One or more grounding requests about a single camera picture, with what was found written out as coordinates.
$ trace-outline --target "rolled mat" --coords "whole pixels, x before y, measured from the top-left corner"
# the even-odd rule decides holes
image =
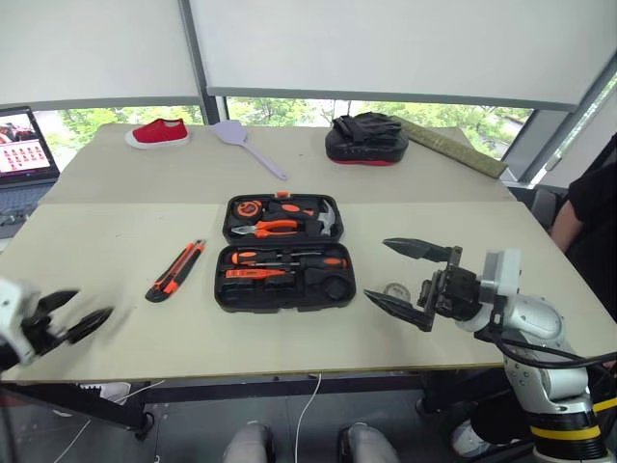
[[[420,143],[426,148],[430,148],[440,154],[444,154],[449,158],[459,161],[475,171],[492,178],[499,178],[508,165],[505,162],[497,161],[492,157],[466,147],[465,145],[455,142],[447,137],[435,133],[428,128],[424,128],[415,123],[399,118],[391,117],[393,120],[401,123],[407,137],[413,142]]]

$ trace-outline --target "laptop screen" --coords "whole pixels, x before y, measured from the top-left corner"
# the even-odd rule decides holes
[[[0,109],[0,186],[59,174],[30,108]]]

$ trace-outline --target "white cable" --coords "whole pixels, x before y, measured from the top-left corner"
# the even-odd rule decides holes
[[[321,386],[321,373],[319,373],[319,379],[317,380],[317,386],[315,387],[315,390],[313,391],[312,396],[308,400],[307,405],[305,405],[305,409],[300,414],[300,419],[298,420],[298,427],[296,427],[296,447],[295,447],[295,450],[294,450],[294,462],[295,463],[298,463],[298,440],[300,438],[300,424],[302,424],[302,418],[304,417],[305,413],[307,412],[308,408],[310,407],[310,405],[312,403],[312,400],[317,395],[317,391],[319,391],[319,386]]]
[[[141,391],[145,391],[146,389],[150,389],[153,388],[154,386],[158,386],[159,384],[163,384],[165,382],[164,379],[162,379],[161,381],[159,381],[158,383],[154,383],[154,384],[150,384],[149,386],[145,386],[142,389],[138,389],[137,391],[135,391],[134,393],[131,393],[129,395],[125,395],[124,397],[120,397],[117,398],[116,400],[114,400],[115,403],[118,403],[122,400],[125,400],[126,398],[129,398],[135,394],[140,393]],[[93,422],[92,420],[87,420],[86,424],[84,424],[82,426],[82,428],[77,432],[77,434],[75,434],[75,437],[73,437],[73,440],[70,441],[70,444],[68,444],[67,448],[64,449],[64,451],[58,456],[58,458],[56,458],[54,460],[54,463],[58,463],[60,460],[63,459],[63,457],[67,454],[67,452],[75,445],[75,443],[77,442],[77,439],[79,439],[79,436],[81,436],[81,433],[84,432],[86,430],[86,428],[89,426],[89,424]]]

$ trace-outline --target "beige tabletop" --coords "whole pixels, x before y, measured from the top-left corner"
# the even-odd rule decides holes
[[[387,237],[417,237],[463,247],[461,264],[482,269],[485,252],[523,250],[522,293],[543,295],[565,315],[581,355],[614,349],[617,326],[524,206],[515,202],[348,204],[339,208],[341,242],[355,268],[358,294],[345,308],[315,313],[226,313],[213,297],[225,207],[218,204],[47,204],[0,256],[0,274],[43,293],[81,292],[55,313],[71,323],[108,305],[112,317],[92,336],[63,345],[5,380],[95,381],[296,371],[446,368],[495,365],[493,346],[452,320],[432,333],[372,305],[363,288],[405,285],[415,300],[437,264],[397,255]],[[207,248],[168,301],[144,299],[153,279],[196,238]]]
[[[513,201],[498,180],[412,142],[393,166],[339,165],[326,156],[326,128],[248,127],[249,143],[288,174],[282,181],[207,127],[191,126],[184,147],[158,150],[129,147],[123,136],[132,127],[102,126],[43,202],[223,204],[236,195],[280,190],[343,203]],[[435,130],[468,143],[458,128]]]

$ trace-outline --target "laptop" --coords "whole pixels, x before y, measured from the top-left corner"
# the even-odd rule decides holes
[[[19,230],[59,175],[32,110],[0,109],[0,238]]]

